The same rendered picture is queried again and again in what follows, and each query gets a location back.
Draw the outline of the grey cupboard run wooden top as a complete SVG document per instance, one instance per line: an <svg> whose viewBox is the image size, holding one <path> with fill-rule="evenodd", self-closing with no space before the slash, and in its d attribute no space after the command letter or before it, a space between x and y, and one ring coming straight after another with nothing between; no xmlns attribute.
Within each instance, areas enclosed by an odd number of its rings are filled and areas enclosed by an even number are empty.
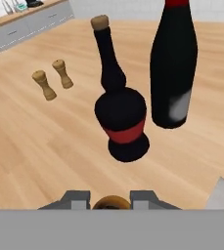
<svg viewBox="0 0 224 250"><path fill-rule="evenodd" d="M43 5L0 18L0 52L74 18L69 0Z"/></svg>

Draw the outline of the tall black bottle red neck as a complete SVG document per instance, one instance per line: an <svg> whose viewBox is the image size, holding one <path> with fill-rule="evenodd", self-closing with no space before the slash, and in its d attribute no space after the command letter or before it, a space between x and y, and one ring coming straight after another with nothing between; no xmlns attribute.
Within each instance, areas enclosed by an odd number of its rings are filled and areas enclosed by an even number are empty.
<svg viewBox="0 0 224 250"><path fill-rule="evenodd" d="M154 123L164 129L187 119L198 59L189 0L164 0L150 59Z"/></svg>

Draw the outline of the round brown bottle top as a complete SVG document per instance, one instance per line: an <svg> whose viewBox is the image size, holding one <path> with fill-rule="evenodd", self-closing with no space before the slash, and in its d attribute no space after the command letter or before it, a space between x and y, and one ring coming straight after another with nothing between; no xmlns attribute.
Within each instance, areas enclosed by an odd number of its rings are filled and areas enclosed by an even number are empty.
<svg viewBox="0 0 224 250"><path fill-rule="evenodd" d="M130 208L130 203L117 195L109 195L101 198L95 205L94 209L121 209L127 210Z"/></svg>

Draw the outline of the wooden salt shaker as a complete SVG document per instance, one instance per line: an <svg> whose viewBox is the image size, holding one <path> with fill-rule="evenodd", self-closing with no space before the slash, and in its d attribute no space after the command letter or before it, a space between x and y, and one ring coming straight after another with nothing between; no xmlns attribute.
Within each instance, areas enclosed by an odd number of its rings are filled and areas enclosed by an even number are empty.
<svg viewBox="0 0 224 250"><path fill-rule="evenodd" d="M49 86L44 70L33 72L32 79L41 87L43 95L47 101L51 101L57 96L55 91Z"/></svg>

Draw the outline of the wooden pepper shaker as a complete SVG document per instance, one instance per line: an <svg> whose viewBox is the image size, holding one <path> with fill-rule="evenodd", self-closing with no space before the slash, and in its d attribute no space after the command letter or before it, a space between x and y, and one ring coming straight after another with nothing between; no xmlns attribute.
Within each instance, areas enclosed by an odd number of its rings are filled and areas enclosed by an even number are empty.
<svg viewBox="0 0 224 250"><path fill-rule="evenodd" d="M55 60L52 63L52 67L59 73L61 77L62 85L65 89L69 89L73 86L73 82L67 75L66 64L64 60Z"/></svg>

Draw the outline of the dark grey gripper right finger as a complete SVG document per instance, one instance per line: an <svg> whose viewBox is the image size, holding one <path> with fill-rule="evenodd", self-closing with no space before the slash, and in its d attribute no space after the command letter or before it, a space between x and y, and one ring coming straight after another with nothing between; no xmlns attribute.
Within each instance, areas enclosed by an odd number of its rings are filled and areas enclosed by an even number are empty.
<svg viewBox="0 0 224 250"><path fill-rule="evenodd" d="M159 200L152 190L131 190L130 202L132 210L178 210L178 207Z"/></svg>

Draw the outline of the black corked bottle red band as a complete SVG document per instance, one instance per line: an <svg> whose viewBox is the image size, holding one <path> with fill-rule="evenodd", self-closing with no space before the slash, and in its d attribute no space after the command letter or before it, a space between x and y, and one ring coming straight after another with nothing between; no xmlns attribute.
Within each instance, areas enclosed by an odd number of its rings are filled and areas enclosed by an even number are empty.
<svg viewBox="0 0 224 250"><path fill-rule="evenodd" d="M112 44L107 15L91 19L101 59L101 85L105 93L95 103L95 115L109 137L113 158L132 162L145 155L150 142L144 133L147 107L144 97L126 86L126 76L119 66Z"/></svg>

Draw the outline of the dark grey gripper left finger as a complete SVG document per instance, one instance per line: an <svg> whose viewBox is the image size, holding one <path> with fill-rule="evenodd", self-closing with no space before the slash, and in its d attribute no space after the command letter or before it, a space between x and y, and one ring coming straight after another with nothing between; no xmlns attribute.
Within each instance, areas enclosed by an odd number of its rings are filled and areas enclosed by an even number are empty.
<svg viewBox="0 0 224 250"><path fill-rule="evenodd" d="M67 190L60 200L45 205L42 208L63 210L89 210L90 198L91 192L89 190Z"/></svg>

